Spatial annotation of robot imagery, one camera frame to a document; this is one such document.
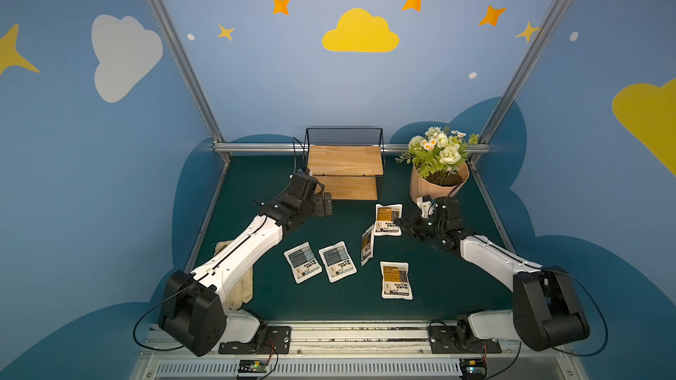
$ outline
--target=flower pot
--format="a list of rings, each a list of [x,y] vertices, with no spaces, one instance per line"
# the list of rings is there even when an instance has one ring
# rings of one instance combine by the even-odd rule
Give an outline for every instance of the flower pot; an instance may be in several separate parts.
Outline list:
[[[410,187],[410,196],[413,202],[416,202],[416,198],[430,196],[431,198],[439,198],[446,196],[455,196],[458,191],[461,190],[462,186],[469,179],[469,168],[466,163],[462,163],[458,167],[458,174],[462,178],[462,182],[458,185],[442,187],[434,183],[427,182],[418,174],[416,166],[413,166],[413,171],[411,172],[411,187]]]

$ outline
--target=snack packet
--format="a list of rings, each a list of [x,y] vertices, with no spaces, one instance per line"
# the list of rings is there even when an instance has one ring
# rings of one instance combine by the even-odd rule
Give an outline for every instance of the snack packet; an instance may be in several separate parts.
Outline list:
[[[345,276],[357,273],[357,267],[352,262],[352,258],[348,254],[348,249],[343,241],[320,249],[319,255],[322,257],[324,266],[326,266],[328,281],[331,283]]]
[[[381,261],[383,293],[385,299],[412,300],[413,291],[408,283],[408,263]]]
[[[362,266],[373,257],[373,226],[362,235]]]
[[[292,267],[293,278],[296,283],[308,280],[310,277],[322,273],[322,266],[314,257],[309,243],[302,243],[284,253],[289,265]]]
[[[402,207],[401,204],[391,206],[376,204],[376,223],[373,225],[373,235],[401,236],[401,228],[394,224],[394,220],[401,217]]]

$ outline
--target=yellow star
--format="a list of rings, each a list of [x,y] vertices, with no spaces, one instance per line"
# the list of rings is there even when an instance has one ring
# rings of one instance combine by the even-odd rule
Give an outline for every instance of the yellow star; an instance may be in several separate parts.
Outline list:
[[[403,5],[401,10],[405,11],[406,9],[415,9],[416,11],[420,12],[420,4],[422,2],[423,0],[407,0],[406,4]]]
[[[223,26],[221,24],[218,24],[218,26],[220,27],[220,35],[218,36],[218,38],[227,37],[232,42],[232,37],[230,37],[230,33],[234,31],[234,28],[231,28],[230,30],[226,30],[226,29],[223,28]]]
[[[5,36],[0,38],[0,75],[2,75],[2,72],[5,69],[11,66],[18,66],[26,68],[29,71],[39,72],[38,68],[33,66],[16,51],[16,38],[18,35],[19,24],[14,24]]]
[[[488,5],[488,11],[486,11],[486,16],[479,22],[479,25],[490,24],[495,27],[497,24],[497,19],[500,18],[500,15],[506,11],[507,8],[494,9],[493,6]]]
[[[528,21],[528,27],[526,27],[526,30],[523,30],[521,34],[519,34],[517,37],[526,37],[526,42],[529,43],[531,41],[531,36],[533,35],[534,32],[539,30],[540,27],[531,27],[531,21]]]
[[[290,0],[274,0],[275,1],[275,10],[273,11],[274,13],[285,13],[289,14],[289,11],[287,10],[287,5],[289,4]]]

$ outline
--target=orange star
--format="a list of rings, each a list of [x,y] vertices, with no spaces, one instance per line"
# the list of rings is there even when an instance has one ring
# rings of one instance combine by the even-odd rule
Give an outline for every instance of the orange star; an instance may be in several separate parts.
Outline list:
[[[415,9],[416,11],[420,12],[420,4],[422,2],[423,0],[407,0],[406,4],[403,5],[401,10],[405,11],[406,9]]]
[[[507,8],[494,9],[493,6],[488,5],[488,11],[486,11],[486,16],[479,22],[479,25],[491,24],[495,27],[497,24],[497,19],[500,18],[500,15],[506,11]]]
[[[275,1],[275,10],[273,11],[274,13],[285,13],[289,14],[289,11],[287,10],[287,5],[289,4],[290,0],[274,0]]]

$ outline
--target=wooden shelf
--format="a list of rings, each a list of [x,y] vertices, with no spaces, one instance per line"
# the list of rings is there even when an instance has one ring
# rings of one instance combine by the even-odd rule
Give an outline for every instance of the wooden shelf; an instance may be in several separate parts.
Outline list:
[[[378,199],[375,176],[317,176],[317,180],[331,192],[333,200]]]
[[[383,160],[378,146],[310,146],[313,176],[378,176]]]
[[[378,146],[310,146],[308,168],[337,200],[377,200],[383,176]]]

